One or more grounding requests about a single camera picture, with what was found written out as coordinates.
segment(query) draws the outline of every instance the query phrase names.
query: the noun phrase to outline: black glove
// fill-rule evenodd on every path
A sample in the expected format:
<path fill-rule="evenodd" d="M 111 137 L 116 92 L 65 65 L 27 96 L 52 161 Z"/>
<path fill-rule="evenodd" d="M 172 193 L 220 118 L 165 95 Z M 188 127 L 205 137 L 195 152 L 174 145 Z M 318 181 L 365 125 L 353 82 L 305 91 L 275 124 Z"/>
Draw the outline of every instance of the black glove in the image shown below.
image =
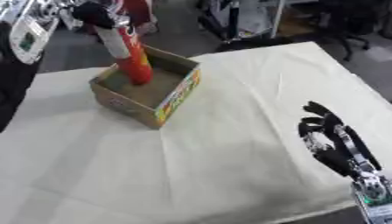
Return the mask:
<path fill-rule="evenodd" d="M 344 127 L 345 132 L 352 138 L 355 147 L 373 164 L 376 170 L 380 170 L 381 166 L 368 147 L 363 143 L 358 134 L 349 126 L 344 123 L 333 112 L 324 106 L 310 101 L 308 105 L 304 106 L 304 110 L 315 114 L 316 116 L 305 117 L 298 125 L 298 133 L 301 137 L 305 137 L 308 133 L 319 132 L 324 134 L 333 142 L 333 146 L 327 145 L 327 150 L 315 153 L 313 156 L 321 163 L 327 165 L 342 176 L 351 176 L 355 178 L 355 173 L 347 162 L 353 157 L 352 153 L 348 150 L 343 139 L 335 133 L 335 127 L 341 125 Z"/>
<path fill-rule="evenodd" d="M 32 65 L 20 62 L 9 44 L 10 26 L 0 24 L 0 132 L 7 127 L 39 70 L 42 58 Z"/>
<path fill-rule="evenodd" d="M 115 22 L 109 17 L 107 8 L 99 3 L 85 2 L 73 8 L 72 15 L 87 24 L 96 25 L 104 29 L 112 29 Z"/>

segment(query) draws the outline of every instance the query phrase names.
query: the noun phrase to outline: robotic hand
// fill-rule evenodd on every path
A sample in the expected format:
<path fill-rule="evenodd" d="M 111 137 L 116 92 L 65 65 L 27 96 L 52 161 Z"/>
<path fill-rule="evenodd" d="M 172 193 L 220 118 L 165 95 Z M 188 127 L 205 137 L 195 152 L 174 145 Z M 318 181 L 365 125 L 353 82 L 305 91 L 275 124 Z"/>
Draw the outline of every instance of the robotic hand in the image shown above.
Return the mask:
<path fill-rule="evenodd" d="M 60 19 L 74 30 L 83 22 L 111 29 L 123 2 L 74 0 L 0 1 L 0 133 L 18 110 L 39 70 L 44 49 Z"/>
<path fill-rule="evenodd" d="M 392 223 L 391 182 L 379 173 L 382 167 L 358 134 L 316 102 L 310 101 L 304 110 L 315 115 L 303 118 L 298 125 L 298 134 L 309 151 L 320 163 L 353 180 L 353 197 L 366 223 Z M 322 143 L 320 135 L 332 145 Z"/>

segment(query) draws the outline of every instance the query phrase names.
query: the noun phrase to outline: table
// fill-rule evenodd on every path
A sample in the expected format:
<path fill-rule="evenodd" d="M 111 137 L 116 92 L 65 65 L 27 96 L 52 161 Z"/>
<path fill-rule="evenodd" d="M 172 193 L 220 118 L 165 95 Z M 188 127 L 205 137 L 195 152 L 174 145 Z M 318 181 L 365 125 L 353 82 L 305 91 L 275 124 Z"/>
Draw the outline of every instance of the table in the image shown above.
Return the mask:
<path fill-rule="evenodd" d="M 353 204 L 298 138 L 323 103 L 390 174 L 392 108 L 314 43 L 207 54 L 151 130 L 95 102 L 103 68 L 41 74 L 0 135 L 0 223 L 279 223 Z"/>

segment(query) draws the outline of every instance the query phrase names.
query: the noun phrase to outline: sticker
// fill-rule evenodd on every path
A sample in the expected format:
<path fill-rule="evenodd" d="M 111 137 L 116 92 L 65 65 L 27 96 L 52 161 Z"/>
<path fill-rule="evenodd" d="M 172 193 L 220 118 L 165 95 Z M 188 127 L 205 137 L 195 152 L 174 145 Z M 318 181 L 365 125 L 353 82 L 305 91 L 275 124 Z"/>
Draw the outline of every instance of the sticker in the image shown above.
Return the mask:
<path fill-rule="evenodd" d="M 171 96 L 158 107 L 156 112 L 157 122 L 163 124 L 199 83 L 200 70 L 198 69 L 192 75 L 187 76 Z"/>

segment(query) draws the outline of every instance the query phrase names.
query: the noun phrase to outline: cardboard box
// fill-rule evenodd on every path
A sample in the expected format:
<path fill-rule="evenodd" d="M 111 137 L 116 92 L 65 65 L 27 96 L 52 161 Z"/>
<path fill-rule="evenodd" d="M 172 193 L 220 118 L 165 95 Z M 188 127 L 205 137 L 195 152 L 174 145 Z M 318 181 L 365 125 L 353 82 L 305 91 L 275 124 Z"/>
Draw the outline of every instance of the cardboard box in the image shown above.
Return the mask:
<path fill-rule="evenodd" d="M 117 65 L 90 81 L 103 106 L 159 129 L 200 83 L 199 63 L 145 46 L 153 68 L 148 84 L 134 86 Z"/>

